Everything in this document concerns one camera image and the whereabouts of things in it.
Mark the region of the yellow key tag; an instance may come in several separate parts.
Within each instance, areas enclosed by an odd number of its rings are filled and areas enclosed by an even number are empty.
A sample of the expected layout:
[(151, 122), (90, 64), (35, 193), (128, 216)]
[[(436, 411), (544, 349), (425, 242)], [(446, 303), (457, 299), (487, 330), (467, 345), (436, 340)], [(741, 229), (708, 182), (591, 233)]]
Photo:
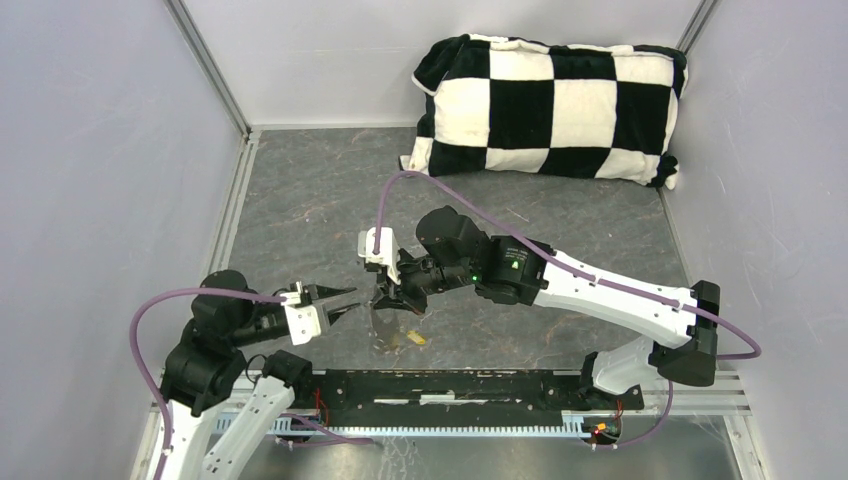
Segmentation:
[(419, 346), (425, 346), (425, 345), (428, 344), (428, 340), (416, 331), (412, 331), (412, 330), (408, 331), (406, 333), (406, 337), (411, 342), (413, 342), (414, 344), (419, 345)]

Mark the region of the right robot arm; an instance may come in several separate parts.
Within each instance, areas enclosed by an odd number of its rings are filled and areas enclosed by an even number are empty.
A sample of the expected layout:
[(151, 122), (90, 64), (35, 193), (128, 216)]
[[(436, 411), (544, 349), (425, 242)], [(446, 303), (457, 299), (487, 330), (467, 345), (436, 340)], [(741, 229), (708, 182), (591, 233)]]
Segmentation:
[(638, 338), (586, 356), (577, 382), (580, 400), (602, 408), (630, 388), (658, 379), (692, 387), (713, 385), (717, 370), (720, 289), (642, 282), (581, 264), (550, 245), (488, 235), (450, 206), (429, 212), (416, 227), (426, 253), (397, 245), (392, 229), (372, 227), (358, 254), (376, 275), (375, 310), (425, 313), (429, 297), (471, 286), (495, 304), (574, 311), (625, 327)]

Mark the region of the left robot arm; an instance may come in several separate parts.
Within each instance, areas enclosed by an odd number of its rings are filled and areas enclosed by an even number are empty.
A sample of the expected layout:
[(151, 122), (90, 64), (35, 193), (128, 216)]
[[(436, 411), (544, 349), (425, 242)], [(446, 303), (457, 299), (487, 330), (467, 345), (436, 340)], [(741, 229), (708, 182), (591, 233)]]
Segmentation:
[(236, 479), (272, 424), (289, 417), (289, 408), (309, 401), (314, 404), (312, 412), (291, 418), (325, 433), (330, 411), (321, 389), (314, 388), (311, 362), (278, 351), (264, 358), (251, 397), (235, 421), (214, 447), (207, 446), (236, 381), (248, 370), (243, 347), (282, 337), (299, 345), (320, 336), (355, 307), (328, 309), (325, 300), (351, 291), (296, 282), (262, 295), (248, 286), (242, 273), (226, 269), (207, 275), (196, 288), (165, 292), (143, 304), (133, 318), (134, 327), (164, 300), (192, 299), (191, 317), (166, 357), (161, 381), (154, 381), (138, 341), (131, 341), (139, 371), (162, 416), (161, 453), (152, 468), (153, 478)]

